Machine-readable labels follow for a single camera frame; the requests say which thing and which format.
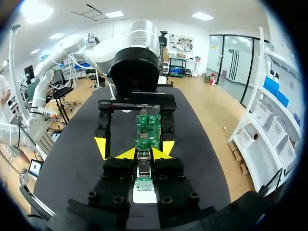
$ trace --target white lab coat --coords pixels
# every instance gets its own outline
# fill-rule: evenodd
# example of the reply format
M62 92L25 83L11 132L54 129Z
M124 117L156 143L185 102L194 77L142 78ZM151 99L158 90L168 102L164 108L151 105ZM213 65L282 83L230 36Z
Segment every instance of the white lab coat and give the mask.
M5 93L10 90L8 82L4 76L0 76L0 100L4 97ZM11 112L9 105L6 103L4 106L0 104L0 123L10 124L14 118L14 114Z

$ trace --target floor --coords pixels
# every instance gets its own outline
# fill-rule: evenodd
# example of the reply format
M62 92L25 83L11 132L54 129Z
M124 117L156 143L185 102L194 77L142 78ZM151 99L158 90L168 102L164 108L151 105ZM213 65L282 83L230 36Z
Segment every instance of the floor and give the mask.
M228 137L244 113L243 106L220 86L210 86L204 83L200 77L170 77L169 83L171 81L174 82L174 87L181 89L205 129L224 171L231 200L234 201L246 191L253 190L250 176L242 175L240 164L234 158L227 144ZM73 112L68 111L69 117L74 116L82 104L91 96L94 91L90 89L91 85L90 80L79 79L77 88L68 94L66 100L77 102ZM48 107L56 108L54 103L50 103ZM0 151L6 158L9 158L9 154L3 145L0 145ZM12 165L17 171L26 167L19 158L15 158ZM0 157L0 171L13 198L26 214L30 214L31 207L19 192L19 173L14 171L12 167L8 170L7 163L2 157ZM33 191L34 185L34 179L30 179L28 184L30 191Z
M245 91L245 85L241 83L235 83L232 82L226 78L221 77L219 79L218 83L225 91L227 91L232 97L237 99L239 102L242 99L243 93ZM248 102L250 100L250 97L253 92L253 88L248 86L244 100L243 100L243 105L248 105Z

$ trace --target yellow triangle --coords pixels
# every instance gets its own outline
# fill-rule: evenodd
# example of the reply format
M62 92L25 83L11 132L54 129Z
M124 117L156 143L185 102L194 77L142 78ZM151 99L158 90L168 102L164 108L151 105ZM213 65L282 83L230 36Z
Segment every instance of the yellow triangle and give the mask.
M163 153L170 155L173 146L174 141L163 141Z
M124 159L127 158L129 160L134 160L135 157L135 148L132 148L126 152L124 152L121 155L118 155L117 157L115 157L116 159Z
M98 149L100 150L100 153L102 155L103 160L105 160L105 155L106 155L106 139L105 138L98 138L94 137L95 141L97 143Z
M152 148L152 151L153 151L153 158L154 158L154 161L155 160L159 160L160 158L164 158L164 159L173 159L173 157L165 154L165 153L162 153L160 150L157 150L156 148Z

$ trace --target person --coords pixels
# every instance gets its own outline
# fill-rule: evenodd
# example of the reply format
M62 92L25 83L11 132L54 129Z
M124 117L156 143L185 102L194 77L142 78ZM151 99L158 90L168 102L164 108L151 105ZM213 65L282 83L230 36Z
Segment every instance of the person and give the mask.
M9 108L7 101L11 95L11 89L4 76L0 75L0 123L11 124L14 122L14 114ZM16 146L7 147L11 154L16 157L19 156L27 165L30 160L26 154Z

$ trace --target circuit board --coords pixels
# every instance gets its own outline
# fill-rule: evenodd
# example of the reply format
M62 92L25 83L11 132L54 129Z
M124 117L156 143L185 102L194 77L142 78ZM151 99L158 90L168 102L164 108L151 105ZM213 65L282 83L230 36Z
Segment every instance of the circuit board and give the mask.
M137 116L137 139L135 140L135 147L139 151L149 151L153 147L159 149L160 121L160 115Z

